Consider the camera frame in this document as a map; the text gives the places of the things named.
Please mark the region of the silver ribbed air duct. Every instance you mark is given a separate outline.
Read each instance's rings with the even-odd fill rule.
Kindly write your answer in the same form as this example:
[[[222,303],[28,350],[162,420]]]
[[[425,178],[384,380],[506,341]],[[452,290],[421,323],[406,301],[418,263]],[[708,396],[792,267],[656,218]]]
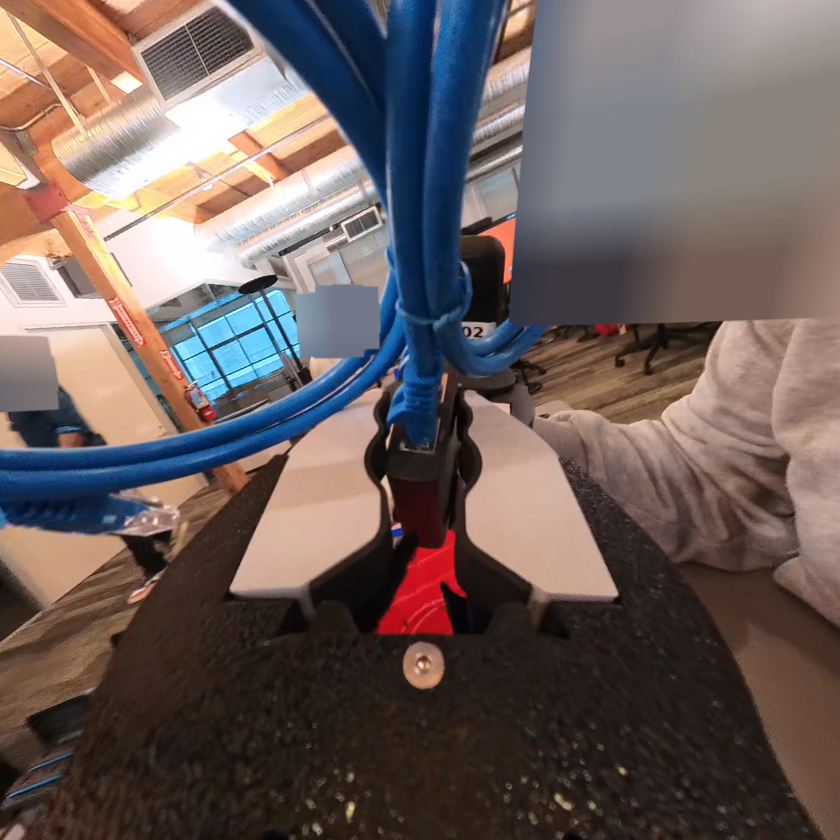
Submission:
[[[52,140],[59,163],[93,192],[126,197],[191,162],[310,90],[270,58],[166,106],[144,87]]]
[[[250,237],[234,247],[234,256],[243,267],[253,268],[262,259],[282,256],[323,238],[329,252],[383,228],[384,217],[378,204],[348,210],[338,205],[313,205],[274,227]]]
[[[196,241],[210,250],[232,247],[343,189],[361,184],[367,176],[360,156],[346,145],[197,225]]]

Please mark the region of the black ethernet adapter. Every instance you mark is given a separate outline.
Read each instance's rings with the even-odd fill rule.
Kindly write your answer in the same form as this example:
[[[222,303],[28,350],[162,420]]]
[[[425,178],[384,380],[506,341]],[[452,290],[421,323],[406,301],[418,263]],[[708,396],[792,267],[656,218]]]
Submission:
[[[459,448],[456,402],[457,374],[446,370],[437,405],[436,434],[431,444],[412,444],[405,428],[392,426],[385,475],[395,518],[421,549],[438,549],[446,541],[455,492]]]

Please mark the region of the black office chair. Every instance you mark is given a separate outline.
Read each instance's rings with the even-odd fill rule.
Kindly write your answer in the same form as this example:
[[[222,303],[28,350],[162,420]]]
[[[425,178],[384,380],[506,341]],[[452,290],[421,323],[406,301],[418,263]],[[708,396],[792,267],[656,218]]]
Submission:
[[[722,322],[688,322],[678,324],[656,323],[653,331],[642,338],[639,332],[639,325],[632,323],[626,327],[633,335],[633,341],[626,344],[619,353],[614,356],[614,366],[619,369],[624,367],[626,357],[631,354],[646,352],[643,362],[643,373],[652,375],[652,362],[656,354],[661,350],[667,350],[673,342],[683,343],[689,346],[706,346],[719,330]]]

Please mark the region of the white wall air vent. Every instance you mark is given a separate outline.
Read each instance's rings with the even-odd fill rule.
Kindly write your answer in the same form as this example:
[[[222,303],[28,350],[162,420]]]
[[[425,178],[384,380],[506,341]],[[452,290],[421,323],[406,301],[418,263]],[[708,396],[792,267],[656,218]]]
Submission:
[[[10,259],[1,265],[2,292],[14,308],[64,308],[64,299],[45,269],[34,259]]]

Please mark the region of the black usb charger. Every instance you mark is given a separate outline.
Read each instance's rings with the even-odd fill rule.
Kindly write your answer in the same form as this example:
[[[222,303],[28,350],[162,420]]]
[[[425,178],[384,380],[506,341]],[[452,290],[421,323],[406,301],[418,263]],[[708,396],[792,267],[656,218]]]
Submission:
[[[28,729],[46,749],[77,739],[88,724],[92,693],[63,700],[28,716]]]
[[[52,749],[30,764],[16,778],[2,800],[4,810],[35,802],[48,795],[67,773],[75,748],[64,744]]]

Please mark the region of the ceiling air vent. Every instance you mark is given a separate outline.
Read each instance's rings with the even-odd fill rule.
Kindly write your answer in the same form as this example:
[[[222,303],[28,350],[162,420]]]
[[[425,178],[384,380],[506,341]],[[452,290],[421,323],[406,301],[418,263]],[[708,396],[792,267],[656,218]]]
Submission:
[[[201,2],[132,46],[164,109],[174,107],[264,58],[252,30],[217,3]]]

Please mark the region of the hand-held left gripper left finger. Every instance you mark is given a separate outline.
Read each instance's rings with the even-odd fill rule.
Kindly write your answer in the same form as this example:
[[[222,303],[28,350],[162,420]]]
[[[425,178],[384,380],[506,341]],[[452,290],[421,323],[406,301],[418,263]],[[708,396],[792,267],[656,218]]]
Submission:
[[[345,607],[365,634],[382,623],[417,550],[393,519],[385,478],[388,392],[367,392],[294,444],[229,586],[247,605],[314,620]]]

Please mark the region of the white door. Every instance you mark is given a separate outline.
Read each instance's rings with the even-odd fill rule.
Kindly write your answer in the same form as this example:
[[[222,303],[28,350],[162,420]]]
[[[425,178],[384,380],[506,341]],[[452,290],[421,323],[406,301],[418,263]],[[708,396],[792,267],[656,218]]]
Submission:
[[[59,384],[109,445],[146,443],[176,427],[108,324],[46,331]]]

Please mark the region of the red storage bin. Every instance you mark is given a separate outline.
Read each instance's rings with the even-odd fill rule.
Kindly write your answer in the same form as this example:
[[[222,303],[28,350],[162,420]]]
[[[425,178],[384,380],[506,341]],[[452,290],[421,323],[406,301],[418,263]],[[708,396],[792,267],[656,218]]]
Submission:
[[[444,544],[416,549],[390,606],[374,632],[379,635],[452,635],[444,589],[458,597],[466,594],[455,574],[455,533]]]

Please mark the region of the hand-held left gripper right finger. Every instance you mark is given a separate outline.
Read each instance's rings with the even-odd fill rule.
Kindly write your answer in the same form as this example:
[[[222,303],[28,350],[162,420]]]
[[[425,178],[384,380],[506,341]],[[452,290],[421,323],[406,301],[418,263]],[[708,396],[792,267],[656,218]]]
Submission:
[[[564,468],[528,425],[479,394],[457,394],[445,522],[456,587],[441,584],[454,634],[483,634],[522,606],[538,629],[563,605],[620,594]]]

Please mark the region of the large grid window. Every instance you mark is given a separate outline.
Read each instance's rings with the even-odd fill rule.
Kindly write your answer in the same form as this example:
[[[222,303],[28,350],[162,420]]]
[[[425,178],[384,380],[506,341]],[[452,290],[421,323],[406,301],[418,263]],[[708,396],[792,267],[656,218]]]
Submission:
[[[276,286],[241,293],[203,283],[148,314],[219,421],[276,403],[308,380],[294,309]]]

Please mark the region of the wooden support post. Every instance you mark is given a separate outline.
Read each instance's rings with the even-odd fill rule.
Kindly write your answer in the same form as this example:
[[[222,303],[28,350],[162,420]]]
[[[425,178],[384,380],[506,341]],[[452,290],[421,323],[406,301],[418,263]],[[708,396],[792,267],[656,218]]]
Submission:
[[[141,306],[90,215],[71,204],[55,184],[30,188],[24,195],[30,212],[40,223],[49,223],[57,231],[80,263],[184,429],[192,432],[205,428],[207,424],[190,396],[186,375]]]

